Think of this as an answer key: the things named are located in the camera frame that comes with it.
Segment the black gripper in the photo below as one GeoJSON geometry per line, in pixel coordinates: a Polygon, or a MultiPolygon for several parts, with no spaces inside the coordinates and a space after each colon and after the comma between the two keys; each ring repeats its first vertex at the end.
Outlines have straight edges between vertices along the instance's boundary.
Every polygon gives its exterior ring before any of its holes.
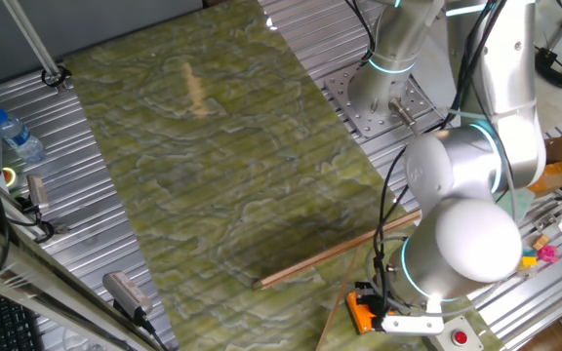
{"type": "Polygon", "coordinates": [[[353,325],[358,332],[383,332],[382,322],[387,314],[384,299],[368,282],[354,283],[353,325]]]}

